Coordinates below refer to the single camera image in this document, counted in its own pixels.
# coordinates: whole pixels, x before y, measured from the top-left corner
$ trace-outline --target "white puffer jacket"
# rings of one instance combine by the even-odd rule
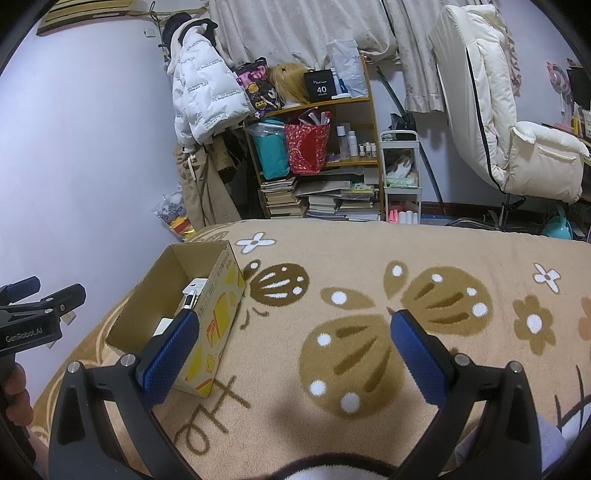
[[[169,73],[174,71],[174,128],[178,142],[187,150],[192,150],[195,142],[211,143],[213,135],[254,112],[236,74],[200,32],[204,32],[204,27],[188,30],[180,54],[177,58],[173,55],[168,69]],[[178,35],[173,38],[175,41],[178,42]]]

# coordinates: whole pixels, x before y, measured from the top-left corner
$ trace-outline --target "teal object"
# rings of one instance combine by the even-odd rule
[[[573,228],[566,218],[562,205],[558,205],[558,217],[554,217],[546,223],[542,235],[565,240],[573,239]]]
[[[265,120],[264,123],[283,125],[279,120]],[[285,133],[253,137],[253,140],[264,177],[267,180],[285,177],[290,172],[290,156]]]

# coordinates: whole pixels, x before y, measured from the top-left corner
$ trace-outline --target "small bottle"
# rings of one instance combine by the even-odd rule
[[[336,128],[336,134],[339,136],[339,147],[340,147],[340,159],[349,159],[349,142],[347,142],[347,132],[344,125],[338,125]]]
[[[347,141],[349,142],[349,153],[351,157],[359,156],[359,148],[357,146],[357,136],[354,130],[349,130],[347,134]]]

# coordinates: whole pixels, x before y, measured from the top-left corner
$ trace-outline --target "brown flower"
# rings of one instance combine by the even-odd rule
[[[579,319],[579,336],[587,341],[591,340],[591,300],[587,297],[581,299],[581,305],[585,316]]]
[[[519,317],[514,323],[515,335],[519,340],[529,340],[531,351],[542,355],[546,343],[556,345],[556,337],[552,331],[554,317],[552,313],[540,306],[535,295],[528,295],[525,301],[515,300],[513,309]]]

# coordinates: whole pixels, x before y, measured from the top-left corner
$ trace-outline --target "human hand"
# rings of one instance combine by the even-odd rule
[[[7,395],[12,396],[12,403],[6,409],[8,420],[18,427],[26,427],[33,422],[33,408],[26,390],[27,376],[19,364],[15,364],[10,378],[3,385]]]

